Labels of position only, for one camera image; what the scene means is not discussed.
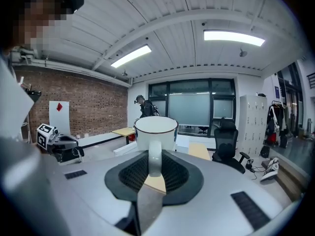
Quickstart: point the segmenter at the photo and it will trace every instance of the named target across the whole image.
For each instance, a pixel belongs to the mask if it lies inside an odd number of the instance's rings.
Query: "office chair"
[[[199,129],[201,129],[201,131],[198,132],[198,134],[207,134],[206,130],[208,130],[208,127],[198,127]]]
[[[250,157],[247,154],[240,152],[242,155],[240,161],[233,158],[235,156],[236,141],[238,136],[238,130],[236,129],[235,124],[229,121],[224,121],[221,128],[214,130],[214,134],[216,139],[216,152],[213,154],[212,160],[231,166],[240,173],[244,174],[245,169],[241,162],[244,158],[249,159]]]

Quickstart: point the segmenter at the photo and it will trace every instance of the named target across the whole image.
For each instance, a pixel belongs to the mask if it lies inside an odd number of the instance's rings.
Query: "fluorescent light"
[[[149,48],[149,46],[145,45],[135,51],[133,51],[132,53],[127,54],[126,56],[122,57],[121,59],[117,60],[116,62],[112,63],[112,66],[117,68],[125,63],[127,63],[130,60],[133,60],[139,56],[142,56],[146,53],[150,53],[151,49]]]
[[[218,31],[218,30],[205,30],[204,31],[204,39],[205,40],[229,40],[229,41],[237,41],[243,42],[247,44],[252,44],[256,46],[261,46],[264,39],[237,33],[237,32],[230,32],[230,31]]]

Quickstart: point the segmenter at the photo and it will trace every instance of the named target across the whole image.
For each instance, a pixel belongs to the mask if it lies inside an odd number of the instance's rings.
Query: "black bag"
[[[269,151],[270,151],[270,148],[268,146],[263,146],[261,151],[260,151],[260,155],[263,158],[267,158],[267,157],[269,157]]]
[[[287,137],[286,136],[280,136],[280,147],[286,148],[287,145]]]
[[[147,100],[147,102],[149,102],[150,105],[151,105],[151,113],[152,113],[152,116],[159,116],[158,107],[157,107],[156,105],[154,105],[154,104],[152,103],[152,101],[150,101],[150,100]]]
[[[270,135],[272,135],[274,132],[275,132],[275,121],[274,121],[273,119],[271,119],[271,120],[268,122],[268,125],[267,125],[266,135],[267,135],[267,136],[270,136]]]

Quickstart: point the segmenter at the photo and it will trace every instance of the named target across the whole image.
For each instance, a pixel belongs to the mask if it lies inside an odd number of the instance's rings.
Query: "locker cabinet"
[[[263,146],[268,115],[267,98],[253,95],[240,97],[238,145],[249,156],[259,155]]]

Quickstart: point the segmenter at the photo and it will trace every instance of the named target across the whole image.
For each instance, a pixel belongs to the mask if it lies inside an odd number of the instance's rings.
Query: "wooden table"
[[[132,128],[121,128],[121,129],[117,129],[112,131],[112,133],[121,135],[121,136],[125,136],[126,137],[126,143],[129,144],[129,135],[134,134],[134,129]]]
[[[203,144],[189,144],[188,154],[211,161],[208,150]],[[166,194],[165,181],[162,175],[159,177],[148,176],[144,184],[155,191]]]

